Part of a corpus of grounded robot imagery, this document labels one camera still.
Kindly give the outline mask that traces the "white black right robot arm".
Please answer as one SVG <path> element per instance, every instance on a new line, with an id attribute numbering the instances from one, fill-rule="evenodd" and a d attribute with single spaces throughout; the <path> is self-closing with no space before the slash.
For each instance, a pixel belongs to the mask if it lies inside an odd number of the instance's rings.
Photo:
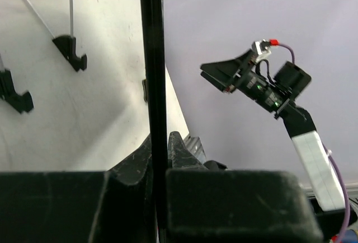
<path id="1" fill-rule="evenodd" d="M 274 76 L 263 76 L 261 63 L 269 64 L 250 49 L 233 59 L 201 64 L 201 76 L 220 92 L 240 91 L 275 119 L 281 119 L 321 210 L 346 209 L 346 193 L 329 160 L 329 151 L 309 112 L 295 102 L 311 82 L 310 75 L 287 61 Z"/>

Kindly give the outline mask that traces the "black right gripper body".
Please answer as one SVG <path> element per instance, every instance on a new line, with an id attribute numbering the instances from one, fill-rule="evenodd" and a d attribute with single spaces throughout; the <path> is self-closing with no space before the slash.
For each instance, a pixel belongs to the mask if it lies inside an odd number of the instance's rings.
<path id="1" fill-rule="evenodd" d="M 281 114 L 290 102 L 289 93 L 279 87 L 270 76 L 270 64 L 267 59 L 238 70 L 226 87 L 232 94 L 239 90 L 269 113 Z"/>

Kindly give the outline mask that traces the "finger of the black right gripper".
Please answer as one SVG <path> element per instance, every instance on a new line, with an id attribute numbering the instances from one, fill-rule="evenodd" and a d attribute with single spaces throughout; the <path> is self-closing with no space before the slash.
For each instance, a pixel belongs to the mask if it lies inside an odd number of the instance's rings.
<path id="1" fill-rule="evenodd" d="M 200 75 L 204 79 L 206 79 L 209 83 L 211 83 L 215 88 L 217 88 L 220 92 L 224 92 L 224 93 L 234 92 L 234 87 L 229 83 L 231 79 L 230 76 L 227 76 L 224 73 L 219 73 L 218 77 L 213 77 L 204 71 L 202 71 Z"/>
<path id="2" fill-rule="evenodd" d="M 244 71 L 249 69 L 251 58 L 253 57 L 252 49 L 247 50 L 242 55 L 220 62 L 212 62 L 202 64 L 200 66 L 201 72 L 204 71 L 213 77 L 218 77 L 219 73 L 224 73 L 230 76 L 231 79 L 235 75 L 242 75 Z"/>

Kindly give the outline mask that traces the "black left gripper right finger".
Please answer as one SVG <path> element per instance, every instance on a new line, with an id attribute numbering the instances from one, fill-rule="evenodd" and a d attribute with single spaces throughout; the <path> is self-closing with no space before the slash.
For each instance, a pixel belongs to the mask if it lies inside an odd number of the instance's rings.
<path id="1" fill-rule="evenodd" d="M 322 242 L 298 179 L 285 171 L 210 170 L 169 135 L 168 242 Z"/>

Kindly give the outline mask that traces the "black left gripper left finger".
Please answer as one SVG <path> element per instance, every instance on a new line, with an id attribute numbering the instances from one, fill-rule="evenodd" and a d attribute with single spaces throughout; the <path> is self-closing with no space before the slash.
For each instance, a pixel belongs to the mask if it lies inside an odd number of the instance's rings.
<path id="1" fill-rule="evenodd" d="M 108 171 L 1 173 L 1 241 L 152 242 L 151 147 Z"/>

